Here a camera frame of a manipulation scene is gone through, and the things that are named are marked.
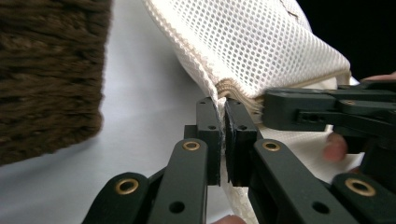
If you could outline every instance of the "white mesh bag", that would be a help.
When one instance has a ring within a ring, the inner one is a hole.
[[[349,62],[311,33],[295,0],[144,2],[183,67],[217,104],[220,117],[224,97],[243,102],[255,119],[260,117],[262,94],[269,87],[304,87],[325,80],[320,87],[334,88],[335,80],[348,84]],[[286,139],[293,147],[301,144],[291,141],[291,136],[303,140],[315,136],[320,142],[324,135],[283,133],[278,140]],[[233,211],[247,223],[256,223],[246,190],[224,182],[222,186]]]

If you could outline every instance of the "human hand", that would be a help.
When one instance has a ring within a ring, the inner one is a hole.
[[[380,75],[367,77],[363,80],[396,80],[396,72],[390,75]],[[327,144],[323,149],[323,158],[327,161],[341,161],[347,154],[347,142],[338,133],[331,133],[327,136]]]
[[[213,224],[246,224],[246,222],[238,216],[226,216]]]

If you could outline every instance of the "white mesh fabric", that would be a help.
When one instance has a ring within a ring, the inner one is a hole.
[[[227,95],[249,106],[268,87],[349,76],[348,61],[312,35],[294,0],[146,3],[183,66],[215,101]]]

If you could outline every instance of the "screw hole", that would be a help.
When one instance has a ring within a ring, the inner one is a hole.
[[[364,191],[368,190],[368,188],[361,183],[352,183],[352,186],[353,186],[353,188],[358,189],[358,190],[364,190]]]
[[[272,148],[272,149],[274,149],[274,148],[276,148],[276,145],[274,144],[274,143],[268,143],[267,145],[265,145],[266,147],[269,147],[269,148]]]
[[[120,185],[120,190],[126,191],[134,187],[134,183],[132,182],[124,182]]]
[[[245,126],[245,125],[239,125],[238,126],[238,129],[239,130],[246,130],[248,127],[247,126]]]
[[[315,211],[317,211],[321,214],[329,214],[330,213],[329,207],[324,203],[314,202],[312,204],[312,208],[314,208]]]
[[[169,211],[172,213],[178,214],[184,211],[184,203],[182,202],[174,202],[169,205]]]
[[[187,147],[196,147],[197,145],[194,144],[194,143],[188,143],[186,146],[187,146]]]

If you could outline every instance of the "white surface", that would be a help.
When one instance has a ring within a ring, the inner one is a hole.
[[[0,223],[81,223],[114,175],[150,176],[168,162],[195,103],[205,97],[140,0],[114,1],[107,46],[103,130],[52,155],[0,167]],[[208,221],[230,214],[208,190]]]

